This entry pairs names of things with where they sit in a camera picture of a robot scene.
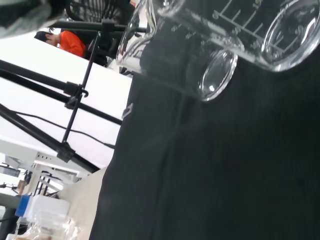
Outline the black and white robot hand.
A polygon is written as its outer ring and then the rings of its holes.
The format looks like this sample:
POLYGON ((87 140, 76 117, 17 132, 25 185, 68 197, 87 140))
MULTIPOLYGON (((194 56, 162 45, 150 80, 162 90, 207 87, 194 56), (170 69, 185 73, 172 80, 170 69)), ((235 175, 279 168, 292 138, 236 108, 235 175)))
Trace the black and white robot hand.
POLYGON ((52 25, 63 18, 125 25, 135 7, 129 0, 2 0, 0 37, 23 35, 52 25))

